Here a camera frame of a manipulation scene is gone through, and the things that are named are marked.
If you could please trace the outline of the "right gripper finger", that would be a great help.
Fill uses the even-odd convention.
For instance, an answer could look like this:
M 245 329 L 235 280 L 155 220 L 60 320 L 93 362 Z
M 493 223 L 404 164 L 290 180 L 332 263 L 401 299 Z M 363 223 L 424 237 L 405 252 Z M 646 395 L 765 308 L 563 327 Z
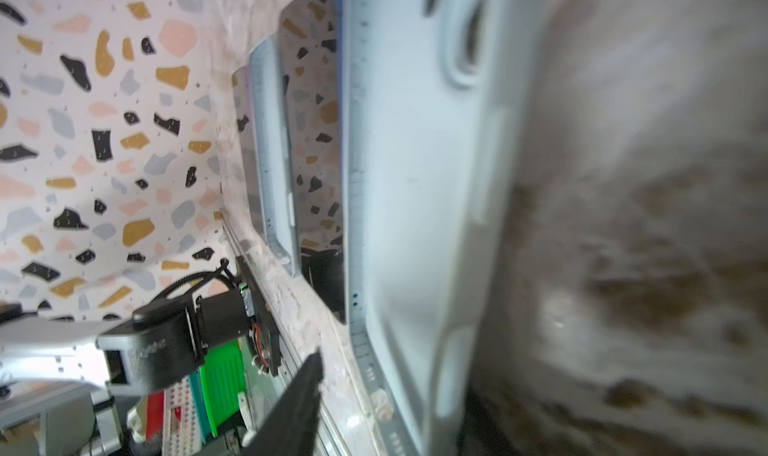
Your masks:
M 320 420 L 320 384 L 324 368 L 320 351 L 310 354 L 241 455 L 312 455 Z

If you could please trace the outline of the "grey phone case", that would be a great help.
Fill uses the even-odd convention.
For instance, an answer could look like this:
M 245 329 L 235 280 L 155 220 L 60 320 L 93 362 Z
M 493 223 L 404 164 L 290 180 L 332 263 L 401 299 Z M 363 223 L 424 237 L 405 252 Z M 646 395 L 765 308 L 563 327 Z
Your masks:
M 548 0 L 343 0 L 345 297 L 390 455 L 453 455 Z
M 276 36 L 250 54 L 251 107 L 266 242 L 291 276 L 301 273 L 297 240 L 290 138 L 279 47 Z

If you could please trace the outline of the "purple phone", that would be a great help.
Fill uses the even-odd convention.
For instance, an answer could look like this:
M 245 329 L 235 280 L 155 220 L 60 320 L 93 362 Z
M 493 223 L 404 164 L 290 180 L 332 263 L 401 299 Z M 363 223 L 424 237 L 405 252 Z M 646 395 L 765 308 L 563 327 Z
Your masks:
M 264 237 L 265 225 L 250 82 L 250 72 L 247 66 L 240 67 L 232 74 L 233 102 L 241 147 L 242 173 L 246 187 L 248 214 L 251 226 L 260 237 Z

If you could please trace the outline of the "black phone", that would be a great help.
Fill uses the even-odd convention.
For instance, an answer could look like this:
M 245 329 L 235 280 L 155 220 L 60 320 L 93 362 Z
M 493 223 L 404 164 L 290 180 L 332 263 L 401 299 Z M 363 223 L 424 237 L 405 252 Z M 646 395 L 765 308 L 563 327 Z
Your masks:
M 278 46 L 302 274 L 346 321 L 336 0 L 292 0 Z

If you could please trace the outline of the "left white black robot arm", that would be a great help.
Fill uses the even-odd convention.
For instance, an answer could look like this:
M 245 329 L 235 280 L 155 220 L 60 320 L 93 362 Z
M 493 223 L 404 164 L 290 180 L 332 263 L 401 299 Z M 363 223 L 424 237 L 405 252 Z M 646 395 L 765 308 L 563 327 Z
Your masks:
M 158 299 L 124 320 L 68 322 L 1 308 L 1 382 L 68 381 L 115 396 L 165 390 L 250 327 L 240 293 Z

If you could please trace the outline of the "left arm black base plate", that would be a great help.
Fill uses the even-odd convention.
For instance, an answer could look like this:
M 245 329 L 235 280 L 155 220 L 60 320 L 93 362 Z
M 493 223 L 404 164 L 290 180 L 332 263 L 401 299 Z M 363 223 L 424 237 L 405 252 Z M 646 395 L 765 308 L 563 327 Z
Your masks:
M 249 320 L 247 345 L 252 364 L 260 371 L 277 377 L 282 363 L 280 331 L 246 258 L 237 256 L 235 261 L 238 285 Z

